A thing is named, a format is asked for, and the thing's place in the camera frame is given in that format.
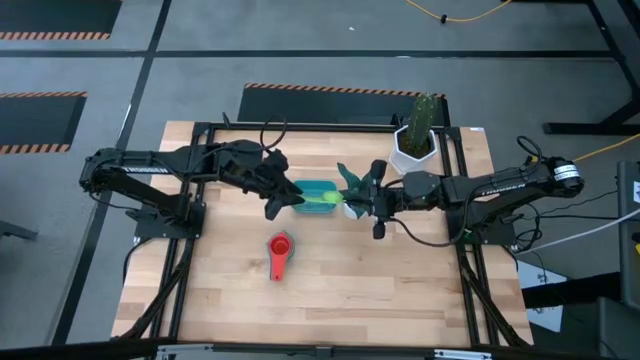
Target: floor mat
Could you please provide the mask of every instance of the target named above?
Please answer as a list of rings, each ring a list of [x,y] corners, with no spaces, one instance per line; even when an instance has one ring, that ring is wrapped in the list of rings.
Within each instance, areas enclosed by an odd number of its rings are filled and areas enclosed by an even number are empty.
[[[0,0],[0,40],[105,40],[121,0]]]
[[[0,155],[66,152],[86,92],[0,93]]]
[[[336,86],[249,83],[244,87],[238,121],[264,122],[274,114],[291,123],[389,125],[393,114],[408,117],[417,91],[372,90]],[[444,125],[447,101],[434,125]]]

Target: gray floor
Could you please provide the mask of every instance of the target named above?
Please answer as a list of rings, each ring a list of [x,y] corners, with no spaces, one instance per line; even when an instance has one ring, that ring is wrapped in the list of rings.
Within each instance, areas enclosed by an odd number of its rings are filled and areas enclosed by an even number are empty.
[[[0,41],[0,49],[145,49],[161,0],[123,3],[106,42]],[[479,14],[490,0],[421,1],[451,16]],[[635,34],[615,2],[598,2],[636,76]],[[403,1],[175,1],[160,42],[163,50],[202,49],[605,49],[586,7],[511,4],[483,20],[440,26]],[[48,342],[78,254],[92,201],[77,186],[82,159],[112,146],[127,112],[141,59],[0,58],[0,92],[89,92],[71,150],[55,155],[0,157],[0,218],[40,231],[37,241],[0,242],[0,348]],[[574,158],[618,137],[546,136],[546,121],[595,122],[629,99],[611,61],[392,58],[157,59],[149,77],[130,149],[157,148],[168,120],[218,121],[237,115],[246,82],[275,82],[432,91],[447,94],[454,125],[486,128],[496,169],[524,159],[515,137],[535,139],[545,155]],[[638,160],[640,141],[580,163],[587,187],[575,202],[615,189],[615,164]],[[127,203],[116,198],[114,202]],[[550,209],[563,201],[536,203]],[[608,197],[571,213],[615,216]],[[584,220],[547,220],[542,242],[595,226]],[[110,334],[121,287],[124,254],[134,224],[110,210],[70,341]],[[540,251],[545,266],[569,277],[618,269],[615,229]],[[536,263],[535,257],[523,260]]]

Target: yellow and black striped tape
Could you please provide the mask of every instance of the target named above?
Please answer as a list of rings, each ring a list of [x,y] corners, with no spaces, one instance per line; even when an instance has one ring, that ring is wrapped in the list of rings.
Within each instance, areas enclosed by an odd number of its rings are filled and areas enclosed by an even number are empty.
[[[376,94],[376,95],[401,95],[401,96],[418,96],[420,91],[402,91],[402,90],[374,90],[361,88],[348,88],[338,86],[310,86],[310,85],[285,85],[285,84],[265,84],[265,83],[247,83],[245,89],[278,89],[278,90],[300,90],[300,91],[323,91],[323,92],[340,92],[353,94]]]
[[[0,40],[107,40],[102,32],[0,32]]]
[[[82,96],[87,97],[86,91],[57,91],[57,92],[32,92],[32,93],[0,93],[0,98],[15,97],[50,97],[50,96]]]
[[[60,153],[69,151],[71,144],[2,145],[0,155]]]

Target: blue container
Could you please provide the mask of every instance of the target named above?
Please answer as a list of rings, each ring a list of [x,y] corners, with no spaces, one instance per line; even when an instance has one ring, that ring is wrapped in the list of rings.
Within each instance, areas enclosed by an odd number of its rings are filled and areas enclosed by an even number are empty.
[[[329,180],[296,180],[293,182],[302,190],[302,196],[322,198],[327,191],[337,191],[338,187]],[[329,214],[336,208],[336,204],[304,202],[293,205],[293,209],[301,214]]]

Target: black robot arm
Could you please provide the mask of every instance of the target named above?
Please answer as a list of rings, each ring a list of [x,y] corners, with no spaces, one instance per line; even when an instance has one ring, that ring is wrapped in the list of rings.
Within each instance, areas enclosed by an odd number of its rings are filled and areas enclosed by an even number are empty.
[[[189,223],[199,216],[189,195],[168,195],[131,174],[171,174],[193,183],[221,181],[267,199],[265,217],[273,220],[283,206],[304,202],[302,191],[285,176],[289,168],[280,150],[267,150],[249,140],[184,146],[170,152],[102,149],[85,162],[80,186],[97,195],[115,191],[154,209],[166,223]],[[136,220],[150,214],[129,211]]]
[[[475,178],[410,172],[401,181],[381,186],[385,168],[386,162],[374,161],[374,181],[366,194],[346,198],[349,205],[376,217],[374,238],[378,239],[384,237],[387,221],[397,221],[395,213],[439,208],[454,214],[450,230],[458,235],[451,242],[459,241],[466,230],[467,242],[507,245],[515,241],[510,236],[511,223],[517,219],[514,210],[542,197],[574,197],[584,186],[576,166],[559,157]],[[389,186],[400,182],[401,187]],[[497,194],[500,196],[489,201],[472,201]]]

